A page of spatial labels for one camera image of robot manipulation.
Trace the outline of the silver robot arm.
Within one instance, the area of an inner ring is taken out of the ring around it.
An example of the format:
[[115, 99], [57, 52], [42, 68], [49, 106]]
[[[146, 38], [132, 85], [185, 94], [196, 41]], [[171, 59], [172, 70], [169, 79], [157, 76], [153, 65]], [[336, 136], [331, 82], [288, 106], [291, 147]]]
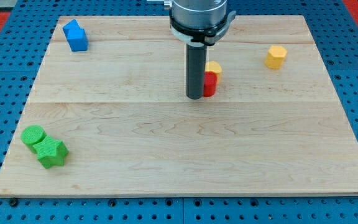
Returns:
[[222, 39], [237, 12], [227, 10], [227, 0], [147, 0], [169, 10], [172, 34], [192, 47], [213, 46]]

